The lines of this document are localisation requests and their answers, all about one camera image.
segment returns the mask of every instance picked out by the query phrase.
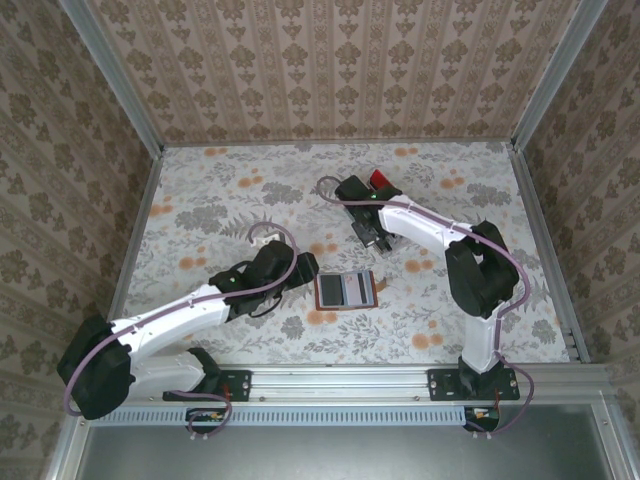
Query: gray panel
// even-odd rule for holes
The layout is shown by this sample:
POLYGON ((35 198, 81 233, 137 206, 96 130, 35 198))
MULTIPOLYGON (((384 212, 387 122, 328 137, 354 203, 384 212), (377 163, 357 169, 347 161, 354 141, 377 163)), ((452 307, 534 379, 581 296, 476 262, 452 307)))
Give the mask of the gray panel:
POLYGON ((207 441, 176 427, 92 429, 78 478, 612 478, 590 406, 532 407, 510 432, 461 427, 230 427, 207 441))

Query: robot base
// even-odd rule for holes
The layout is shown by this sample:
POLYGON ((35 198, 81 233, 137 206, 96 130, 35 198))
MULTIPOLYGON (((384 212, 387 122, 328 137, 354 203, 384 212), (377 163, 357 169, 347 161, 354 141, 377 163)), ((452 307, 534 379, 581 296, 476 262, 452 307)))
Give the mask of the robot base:
POLYGON ((477 373, 463 360, 458 368, 427 370, 429 395, 432 402, 452 400, 495 401, 496 390, 500 400, 519 400, 520 390, 515 372, 497 363, 485 373, 477 373))

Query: patterned wall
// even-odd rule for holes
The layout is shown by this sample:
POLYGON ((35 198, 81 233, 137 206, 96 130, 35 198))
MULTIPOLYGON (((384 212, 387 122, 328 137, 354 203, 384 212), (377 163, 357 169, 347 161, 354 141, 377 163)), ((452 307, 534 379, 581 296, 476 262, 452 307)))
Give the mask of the patterned wall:
POLYGON ((526 148, 590 351, 640 433, 640 3, 610 0, 526 148))
POLYGON ((91 0, 166 143, 508 137, 578 0, 91 0))
POLYGON ((108 311, 150 160, 57 2, 0 1, 0 478, 38 478, 55 366, 108 311))

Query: purple cable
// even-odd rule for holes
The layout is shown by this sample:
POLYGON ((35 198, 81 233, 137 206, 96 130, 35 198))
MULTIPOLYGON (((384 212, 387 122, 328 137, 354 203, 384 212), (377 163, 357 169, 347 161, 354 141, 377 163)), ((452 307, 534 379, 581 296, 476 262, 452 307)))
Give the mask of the purple cable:
MULTIPOLYGON (((224 402, 224 404, 227 407, 227 412, 226 412, 227 414, 225 415, 225 417, 222 420, 222 422, 220 422, 220 424, 212 432, 206 434, 209 437, 213 437, 214 435, 219 434, 220 431, 225 427, 225 425, 227 423, 229 423, 229 420, 231 420, 231 414, 233 413, 233 405, 231 405, 231 402, 229 400, 227 400, 224 397, 221 397, 220 395, 216 395, 214 393, 182 392, 180 390, 173 390, 171 393, 173 393, 174 395, 178 395, 179 397, 184 397, 184 398, 210 398, 211 400, 213 400, 215 402, 224 402)), ((210 411, 210 409, 207 409, 207 408, 199 409, 197 412, 193 412, 191 417, 189 417, 189 423, 187 424, 187 430, 189 430, 189 433, 191 435, 198 435, 193 430, 193 421, 197 417, 199 417, 200 415, 202 415, 203 413, 206 413, 208 411, 210 411)))
MULTIPOLYGON (((476 242, 482 243, 484 245, 486 245, 489 248, 492 248, 493 250, 495 250, 496 252, 500 253, 504 258, 506 258, 507 260, 509 260, 509 262, 515 267, 515 269, 518 271, 518 273, 520 274, 520 278, 522 278, 522 282, 524 283, 524 294, 522 295, 522 297, 510 304, 507 305, 505 307, 503 307, 498 314, 496 315, 496 333, 495 333, 495 337, 494 337, 494 354, 498 357, 498 359, 500 360, 500 362, 502 362, 505 366, 512 368, 513 370, 515 370, 516 372, 521 373, 528 381, 530 384, 530 388, 529 388, 529 394, 527 395, 527 398, 524 402, 524 404, 522 405, 522 408, 520 409, 520 411, 518 412, 518 414, 504 427, 498 428, 497 430, 495 430, 494 432, 491 432, 492 435, 497 434, 497 433, 501 433, 501 432, 505 432, 508 429, 510 429, 517 420, 520 419, 520 417, 525 413, 525 411, 529 408, 529 405, 531 404, 531 400, 533 399, 533 392, 535 390, 534 387, 534 383, 533 383, 533 378, 531 378, 531 375, 529 375, 527 372, 525 372, 522 368, 517 367, 509 362, 507 362, 507 360, 504 358, 504 356, 502 356, 499 353, 499 349, 500 349, 500 330, 502 328, 502 317, 512 311, 515 310, 516 308, 520 307, 521 305, 523 305, 527 299, 529 298, 529 295, 531 294, 531 282, 529 281, 529 276, 527 275, 527 272, 525 272, 524 268, 522 267, 522 265, 520 265, 520 263, 518 263, 518 261, 515 259, 515 257, 513 255, 511 255, 508 251, 506 251, 504 248, 502 248, 500 245, 497 245, 496 243, 492 242, 491 240, 487 240, 484 237, 481 237, 480 235, 477 235, 475 233, 473 233, 470 230, 467 230, 466 228, 462 228, 459 227, 458 225, 455 224, 455 222, 453 223, 449 223, 446 222, 444 220, 442 220, 441 218, 430 214, 429 212, 416 207, 415 205, 411 205, 408 203, 404 203, 404 202, 397 202, 394 200, 388 200, 388 201, 383 201, 383 200, 365 200, 365 201, 351 201, 351 200, 336 200, 333 198, 328 197, 327 195, 325 195, 324 193, 322 193, 322 188, 321 188, 321 184, 322 182, 326 181, 326 180, 333 180, 337 183, 341 183, 340 179, 330 176, 330 175, 326 175, 324 177, 321 177, 318 182, 316 183, 316 192, 318 193, 318 195, 320 196, 320 198, 322 198, 323 200, 332 203, 334 205, 344 205, 344 206, 363 206, 363 205, 376 205, 376 206, 392 206, 392 207, 399 207, 399 208, 405 208, 408 211, 413 211, 416 212, 419 215, 422 215, 423 217, 439 224, 442 225, 452 231, 461 233, 463 235, 466 235, 470 238, 473 238, 476 242)), ((480 431, 483 431, 484 429, 482 427, 480 427, 479 425, 473 424, 472 422, 467 422, 468 424, 470 424, 473 427, 478 428, 480 431)))
POLYGON ((161 310, 160 312, 155 313, 155 314, 151 315, 150 317, 147 317, 147 318, 145 318, 143 320, 140 320, 138 323, 135 323, 135 324, 123 329, 123 330, 120 330, 118 333, 114 333, 112 335, 109 335, 107 338, 105 338, 100 343, 98 343, 95 347, 93 347, 89 351, 89 353, 82 359, 82 361, 78 364, 78 367, 73 371, 73 374, 71 375, 71 378, 69 379, 69 383, 67 383, 67 387, 64 390, 64 400, 63 400, 64 411, 67 412, 69 415, 71 415, 73 417, 79 417, 79 416, 82 415, 82 412, 73 410, 71 408, 71 392, 73 392, 73 387, 75 387, 76 382, 78 381, 78 378, 82 374, 83 370, 87 367, 89 362, 91 360, 93 360, 93 357, 95 357, 103 348, 105 348, 111 342, 114 342, 118 338, 120 338, 120 337, 122 337, 124 335, 127 335, 127 334, 133 332, 134 330, 136 330, 138 328, 144 327, 145 325, 147 325, 147 324, 149 324, 149 323, 151 323, 151 322, 153 322, 155 320, 158 320, 159 318, 162 318, 165 315, 169 315, 171 313, 177 312, 178 310, 182 310, 183 308, 188 308, 192 304, 198 304, 198 303, 206 302, 206 301, 209 301, 209 300, 218 300, 218 299, 222 299, 222 298, 232 298, 232 297, 242 297, 244 295, 253 295, 255 293, 264 292, 264 291, 269 290, 269 289, 271 289, 273 287, 277 287, 282 282, 284 282, 289 277, 289 275, 291 275, 293 273, 293 270, 296 268, 296 263, 298 261, 298 246, 296 245, 296 241, 293 238, 293 235, 291 234, 291 232, 289 232, 289 230, 284 228, 282 225, 278 225, 277 223, 267 222, 267 221, 265 221, 265 222, 257 222, 253 226, 251 226, 251 228, 247 232, 247 239, 249 241, 251 241, 252 240, 252 236, 251 235, 253 234, 254 230, 256 228, 258 228, 258 227, 263 227, 263 226, 271 227, 271 228, 275 228, 277 230, 280 230, 289 239, 289 242, 291 242, 291 248, 293 249, 293 261, 291 262, 291 265, 289 265, 289 269, 285 272, 284 275, 282 275, 282 277, 280 277, 276 281, 271 282, 268 285, 264 285, 262 287, 250 288, 248 290, 241 290, 241 291, 238 291, 238 292, 216 293, 216 294, 213 294, 213 295, 205 295, 203 297, 194 299, 191 303, 189 303, 189 302, 179 303, 178 305, 174 305, 173 307, 169 307, 169 308, 167 308, 165 310, 161 310))

